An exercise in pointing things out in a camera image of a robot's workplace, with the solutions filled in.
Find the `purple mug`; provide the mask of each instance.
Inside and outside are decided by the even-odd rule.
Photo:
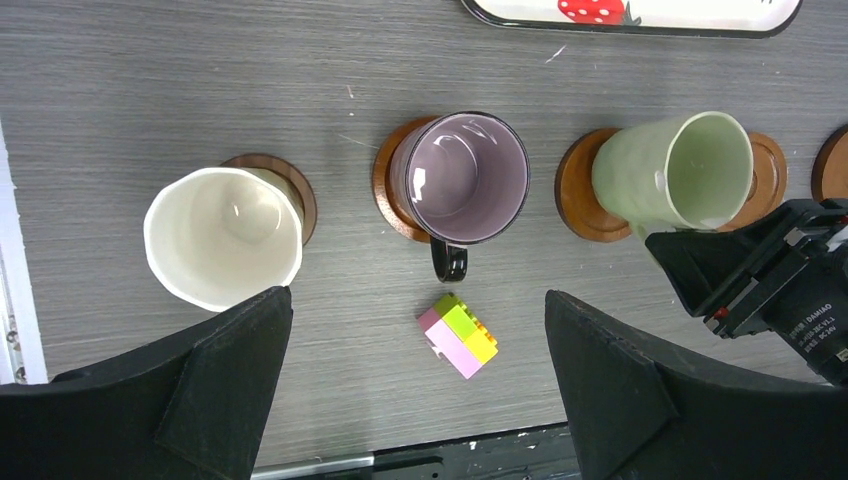
[[[518,135],[481,112],[453,113],[414,130],[392,155],[395,204],[430,235],[442,282],[468,268],[468,245],[512,224],[530,187],[530,162]]]

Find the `pink lego brick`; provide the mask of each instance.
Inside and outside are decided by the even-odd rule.
[[[428,328],[424,332],[424,335],[433,342],[433,345],[459,370],[459,373],[466,380],[483,367],[483,364],[474,357],[468,350],[468,347],[462,343],[459,337],[453,333],[453,330],[441,318]]]
[[[421,325],[421,330],[426,332],[441,319],[442,316],[439,315],[439,312],[437,312],[435,308],[431,308],[424,312],[424,315],[418,317],[418,324]]]

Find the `white tray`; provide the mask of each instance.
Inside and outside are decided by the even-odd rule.
[[[768,37],[783,30],[801,0],[462,0],[486,23],[683,35]]]

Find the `green cup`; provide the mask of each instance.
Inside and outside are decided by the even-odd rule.
[[[726,113],[703,112],[619,131],[595,157],[592,186],[601,206],[644,240],[650,232],[729,222],[753,174],[742,125]]]

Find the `wooden coaster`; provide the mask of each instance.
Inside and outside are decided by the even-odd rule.
[[[786,157],[780,146],[762,133],[748,134],[754,150],[754,176],[748,199],[733,220],[718,228],[719,232],[730,232],[746,227],[765,217],[783,202],[789,171]]]
[[[827,139],[813,164],[813,198],[848,198],[848,125]]]
[[[222,163],[224,167],[240,168],[264,168],[286,179],[300,195],[300,203],[303,205],[303,244],[309,243],[318,223],[318,202],[315,192],[306,177],[294,165],[264,153],[247,153],[233,157]]]
[[[595,242],[616,242],[630,235],[630,225],[601,207],[592,188],[592,164],[601,145],[618,128],[595,130],[566,152],[556,175],[554,198],[559,216],[577,236]]]
[[[374,199],[377,201],[377,208],[380,209],[380,213],[398,233],[410,240],[422,243],[430,243],[430,235],[419,227],[414,219],[394,204],[394,192],[388,178],[389,166],[392,163],[392,155],[394,155],[400,142],[416,128],[423,127],[437,118],[439,117],[419,118],[392,132],[377,152],[377,158],[374,159],[374,167],[371,170],[371,189],[374,191]]]

